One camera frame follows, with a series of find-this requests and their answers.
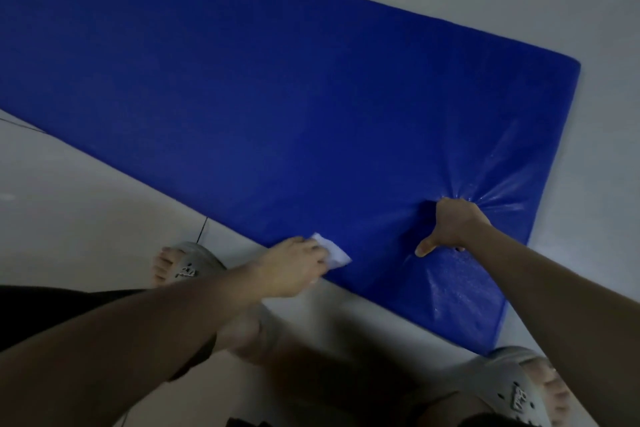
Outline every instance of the hand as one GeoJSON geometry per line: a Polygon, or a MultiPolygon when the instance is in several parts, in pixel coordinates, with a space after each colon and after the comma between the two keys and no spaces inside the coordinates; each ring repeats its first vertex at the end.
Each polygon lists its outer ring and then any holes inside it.
{"type": "Polygon", "coordinates": [[[269,248],[252,266],[267,297],[293,297],[326,273],[328,254],[316,240],[294,237],[269,248]]]}
{"type": "Polygon", "coordinates": [[[443,197],[436,205],[436,227],[431,235],[419,243],[415,254],[424,257],[441,245],[463,247],[462,230],[471,222],[491,225],[480,208],[470,201],[443,197]]]}

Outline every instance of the forearm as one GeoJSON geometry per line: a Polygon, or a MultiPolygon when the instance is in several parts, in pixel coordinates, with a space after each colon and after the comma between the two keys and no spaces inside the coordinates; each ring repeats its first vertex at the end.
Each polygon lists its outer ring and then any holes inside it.
{"type": "Polygon", "coordinates": [[[637,422],[640,305],[484,223],[461,231],[569,387],[600,425],[637,422]]]}
{"type": "Polygon", "coordinates": [[[263,295],[255,268],[238,268],[137,294],[36,335],[0,355],[0,397],[12,406],[0,424],[110,426],[263,295]]]}

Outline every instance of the blue mat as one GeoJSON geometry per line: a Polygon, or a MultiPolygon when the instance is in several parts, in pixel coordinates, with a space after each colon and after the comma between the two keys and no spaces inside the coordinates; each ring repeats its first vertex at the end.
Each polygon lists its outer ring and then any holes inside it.
{"type": "Polygon", "coordinates": [[[580,65],[366,0],[0,0],[0,107],[477,353],[504,298],[413,249],[441,196],[526,243],[580,65]]]}

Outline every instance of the tile floor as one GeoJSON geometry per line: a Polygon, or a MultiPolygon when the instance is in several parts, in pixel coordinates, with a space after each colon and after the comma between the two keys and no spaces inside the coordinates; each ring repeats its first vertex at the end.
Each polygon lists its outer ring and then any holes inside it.
{"type": "MultiPolygon", "coordinates": [[[[531,42],[581,61],[578,95],[530,245],[640,300],[640,0],[375,1],[531,42]]],[[[148,258],[165,244],[200,237],[228,266],[261,250],[3,112],[0,148],[2,284],[87,291],[145,287],[148,258]]],[[[327,350],[338,348],[328,313],[340,311],[423,375],[472,356],[327,282],[294,300],[268,305],[327,350]]],[[[500,344],[537,348],[513,310],[500,344]]],[[[258,371],[220,355],[180,382],[155,391],[118,427],[218,426],[236,408],[249,420],[273,421],[280,414],[261,385],[258,371]]],[[[580,409],[573,423],[593,425],[580,409]]]]}

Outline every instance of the white cloth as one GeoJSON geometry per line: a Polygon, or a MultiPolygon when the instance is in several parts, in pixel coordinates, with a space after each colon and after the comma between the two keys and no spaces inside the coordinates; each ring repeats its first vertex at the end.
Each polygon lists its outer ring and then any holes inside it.
{"type": "Polygon", "coordinates": [[[337,269],[338,267],[344,267],[351,261],[351,257],[344,253],[344,251],[331,240],[327,240],[320,233],[314,233],[311,237],[318,242],[323,248],[329,251],[329,256],[325,260],[329,269],[337,269]]]}

